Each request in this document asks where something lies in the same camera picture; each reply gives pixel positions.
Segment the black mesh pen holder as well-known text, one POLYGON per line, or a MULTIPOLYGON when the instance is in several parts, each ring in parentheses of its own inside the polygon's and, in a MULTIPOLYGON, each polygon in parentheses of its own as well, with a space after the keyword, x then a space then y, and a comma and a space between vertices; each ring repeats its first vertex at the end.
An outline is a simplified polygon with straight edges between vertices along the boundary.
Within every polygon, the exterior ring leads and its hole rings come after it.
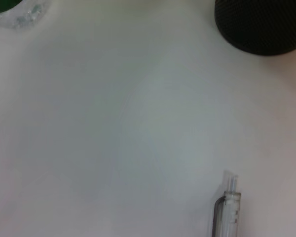
POLYGON ((215 23, 232 46, 275 56, 296 49, 296 0, 215 0, 215 23))

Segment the silver white pen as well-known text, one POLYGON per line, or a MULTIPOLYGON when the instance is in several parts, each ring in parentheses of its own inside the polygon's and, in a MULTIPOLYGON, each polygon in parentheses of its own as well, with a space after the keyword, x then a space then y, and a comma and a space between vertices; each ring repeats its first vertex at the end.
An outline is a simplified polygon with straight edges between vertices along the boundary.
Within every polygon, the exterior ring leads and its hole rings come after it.
POLYGON ((238 176, 230 171, 223 175, 223 194, 215 201, 210 237, 237 237, 241 193, 238 176))

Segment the clear green-label water bottle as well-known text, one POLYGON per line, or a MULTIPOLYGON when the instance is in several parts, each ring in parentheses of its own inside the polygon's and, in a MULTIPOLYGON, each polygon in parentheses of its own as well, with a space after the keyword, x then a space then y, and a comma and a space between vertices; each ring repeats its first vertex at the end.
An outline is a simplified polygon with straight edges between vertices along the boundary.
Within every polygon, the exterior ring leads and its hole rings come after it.
POLYGON ((46 14, 53 0, 0 0, 0 27, 25 29, 46 14))

